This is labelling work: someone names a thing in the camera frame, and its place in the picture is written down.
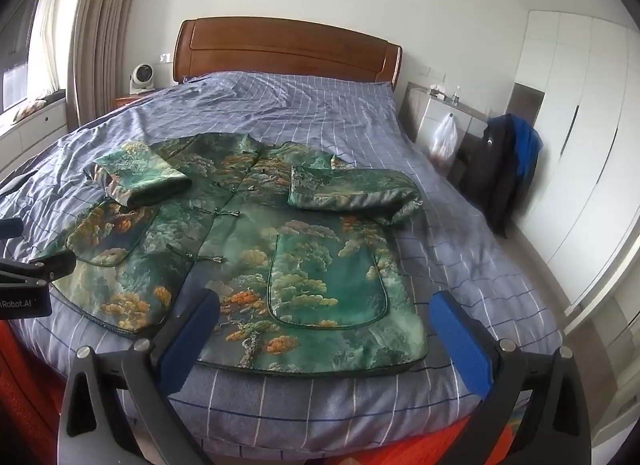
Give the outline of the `green landscape print jacket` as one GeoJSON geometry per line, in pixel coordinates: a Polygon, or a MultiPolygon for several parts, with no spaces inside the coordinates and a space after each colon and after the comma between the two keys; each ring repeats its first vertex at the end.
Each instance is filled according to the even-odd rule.
{"type": "Polygon", "coordinates": [[[130,141],[84,173],[96,197],[46,251],[73,251],[56,288],[108,329],[149,332],[205,289],[214,367],[369,374],[426,355],[392,240],[423,207],[405,174],[218,132],[130,141]]]}

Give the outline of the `red orange mat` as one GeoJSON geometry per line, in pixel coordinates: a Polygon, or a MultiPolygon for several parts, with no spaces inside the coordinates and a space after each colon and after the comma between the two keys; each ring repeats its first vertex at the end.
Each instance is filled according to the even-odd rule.
{"type": "Polygon", "coordinates": [[[1,462],[55,464],[65,381],[1,323],[1,462]]]}

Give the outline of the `white drawer cabinet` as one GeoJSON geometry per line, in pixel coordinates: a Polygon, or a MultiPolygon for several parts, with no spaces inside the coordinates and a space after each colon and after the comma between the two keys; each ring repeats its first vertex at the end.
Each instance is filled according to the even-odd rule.
{"type": "Polygon", "coordinates": [[[68,133],[66,101],[59,99],[17,124],[1,126],[0,170],[5,178],[68,133]]]}

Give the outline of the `wooden nightstand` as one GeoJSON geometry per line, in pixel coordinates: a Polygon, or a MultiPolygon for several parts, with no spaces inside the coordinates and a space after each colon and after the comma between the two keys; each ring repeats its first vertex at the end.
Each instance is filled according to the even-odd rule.
{"type": "Polygon", "coordinates": [[[148,97],[147,94],[132,94],[132,95],[120,96],[119,98],[116,98],[114,100],[112,109],[117,110],[118,108],[124,107],[126,105],[137,102],[147,97],[148,97]]]}

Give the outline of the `white wardrobe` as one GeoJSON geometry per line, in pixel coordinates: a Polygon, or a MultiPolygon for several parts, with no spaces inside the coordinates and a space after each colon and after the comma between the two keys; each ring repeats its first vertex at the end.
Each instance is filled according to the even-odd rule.
{"type": "Polygon", "coordinates": [[[639,217],[638,32],[530,12],[514,87],[542,94],[542,149],[515,221],[574,310],[600,289],[639,217]]]}

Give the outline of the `white round desk fan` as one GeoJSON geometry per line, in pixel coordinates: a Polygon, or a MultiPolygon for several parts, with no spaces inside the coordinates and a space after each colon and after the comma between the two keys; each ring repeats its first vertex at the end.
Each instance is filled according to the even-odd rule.
{"type": "Polygon", "coordinates": [[[155,89],[154,68],[151,64],[137,65],[129,78],[129,94],[138,95],[155,89]]]}

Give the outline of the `window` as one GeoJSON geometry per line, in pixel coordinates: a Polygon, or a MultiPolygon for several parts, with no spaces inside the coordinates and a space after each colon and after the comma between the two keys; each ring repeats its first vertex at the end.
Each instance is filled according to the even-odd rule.
{"type": "Polygon", "coordinates": [[[2,29],[2,113],[62,98],[55,52],[57,9],[58,0],[25,0],[2,29]]]}

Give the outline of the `beige curtain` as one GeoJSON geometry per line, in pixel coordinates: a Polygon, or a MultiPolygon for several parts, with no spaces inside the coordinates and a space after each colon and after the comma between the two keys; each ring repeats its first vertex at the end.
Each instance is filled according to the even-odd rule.
{"type": "Polygon", "coordinates": [[[122,55],[132,0],[78,0],[70,36],[67,129],[106,114],[122,84],[122,55]]]}

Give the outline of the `black and blue jacket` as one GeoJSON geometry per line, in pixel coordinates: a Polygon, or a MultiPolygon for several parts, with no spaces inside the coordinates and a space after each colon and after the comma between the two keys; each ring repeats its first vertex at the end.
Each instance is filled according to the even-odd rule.
{"type": "Polygon", "coordinates": [[[523,118],[490,118],[463,171],[460,193],[499,237],[506,237],[506,224],[528,192],[541,149],[538,132],[523,118]]]}

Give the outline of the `white plastic bag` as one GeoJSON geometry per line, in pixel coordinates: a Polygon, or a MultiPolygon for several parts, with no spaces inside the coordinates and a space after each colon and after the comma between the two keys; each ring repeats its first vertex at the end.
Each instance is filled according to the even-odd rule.
{"type": "Polygon", "coordinates": [[[432,143],[430,147],[431,158],[435,162],[448,162],[448,160],[456,153],[458,143],[458,132],[454,114],[449,113],[439,123],[439,126],[433,133],[432,143]]]}

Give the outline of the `brown wooden headboard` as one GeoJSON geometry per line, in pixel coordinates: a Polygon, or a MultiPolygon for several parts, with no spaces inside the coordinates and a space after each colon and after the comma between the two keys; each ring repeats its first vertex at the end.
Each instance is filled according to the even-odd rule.
{"type": "Polygon", "coordinates": [[[303,75],[397,84],[402,47],[335,26],[262,16],[182,22],[172,79],[218,72],[303,75]]]}

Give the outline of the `grey white dresser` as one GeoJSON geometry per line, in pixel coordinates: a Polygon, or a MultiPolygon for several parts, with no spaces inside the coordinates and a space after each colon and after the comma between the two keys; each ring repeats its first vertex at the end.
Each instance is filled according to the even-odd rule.
{"type": "Polygon", "coordinates": [[[475,147],[483,138],[488,118],[472,107],[454,103],[449,98],[438,99],[433,90],[409,82],[401,103],[399,120],[416,148],[442,176],[458,186],[475,147]],[[434,131],[449,113],[454,114],[458,143],[454,156],[441,164],[431,158],[430,147],[434,131]]]}

